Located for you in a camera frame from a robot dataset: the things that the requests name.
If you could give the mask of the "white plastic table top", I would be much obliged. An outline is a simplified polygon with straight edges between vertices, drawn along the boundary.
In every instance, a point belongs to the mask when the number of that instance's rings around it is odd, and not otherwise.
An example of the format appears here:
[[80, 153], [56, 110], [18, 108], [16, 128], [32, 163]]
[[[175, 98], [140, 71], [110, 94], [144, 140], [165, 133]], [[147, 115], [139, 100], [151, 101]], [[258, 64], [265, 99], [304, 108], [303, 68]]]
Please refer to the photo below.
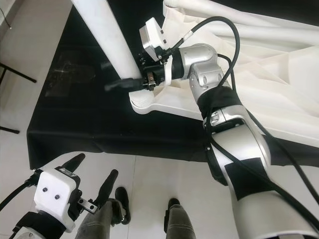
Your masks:
[[[162, 12], [168, 46], [210, 16], [223, 16], [235, 25], [319, 30], [315, 25], [233, 9], [225, 12], [164, 5]], [[208, 23], [182, 46], [195, 43], [206, 43], [219, 54], [233, 56], [233, 34], [225, 23]], [[319, 46], [287, 51], [244, 45], [241, 40], [240, 48], [234, 69], [238, 94], [246, 109], [275, 137], [319, 148]], [[185, 80], [173, 80], [169, 86], [162, 83], [153, 91], [132, 92], [129, 98], [138, 114], [160, 111], [202, 120]]]

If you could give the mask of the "black tablecloth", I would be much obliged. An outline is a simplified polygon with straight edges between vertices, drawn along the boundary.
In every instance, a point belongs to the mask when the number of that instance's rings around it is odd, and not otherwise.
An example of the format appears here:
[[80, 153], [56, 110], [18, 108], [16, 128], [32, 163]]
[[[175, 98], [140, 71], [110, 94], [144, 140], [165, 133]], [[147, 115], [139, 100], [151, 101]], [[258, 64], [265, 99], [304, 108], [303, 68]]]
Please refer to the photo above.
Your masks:
[[138, 114], [126, 91], [105, 91], [104, 86], [118, 75], [115, 70], [101, 70], [101, 62], [108, 59], [74, 8], [50, 70], [64, 51], [82, 52], [87, 64], [93, 66], [95, 77], [91, 82], [74, 84], [67, 97], [46, 97], [45, 80], [26, 132], [30, 168], [41, 168], [69, 152], [205, 162], [206, 135], [200, 119], [157, 111]]

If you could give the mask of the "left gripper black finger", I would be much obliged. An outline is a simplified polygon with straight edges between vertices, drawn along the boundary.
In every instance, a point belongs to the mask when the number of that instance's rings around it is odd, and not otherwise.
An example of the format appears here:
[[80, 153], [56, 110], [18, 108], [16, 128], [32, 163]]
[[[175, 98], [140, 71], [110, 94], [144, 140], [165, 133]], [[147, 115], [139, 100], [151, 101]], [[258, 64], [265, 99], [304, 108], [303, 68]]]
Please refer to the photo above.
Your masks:
[[105, 204], [105, 202], [109, 199], [109, 196], [111, 194], [111, 191], [114, 187], [115, 181], [119, 175], [118, 170], [112, 169], [110, 171], [110, 174], [108, 177], [105, 179], [103, 184], [101, 185], [98, 196], [97, 196], [97, 205], [102, 206]]
[[60, 172], [74, 172], [80, 164], [86, 159], [86, 155], [84, 153], [80, 153], [68, 161], [64, 162], [61, 166], [57, 166], [54, 169]]

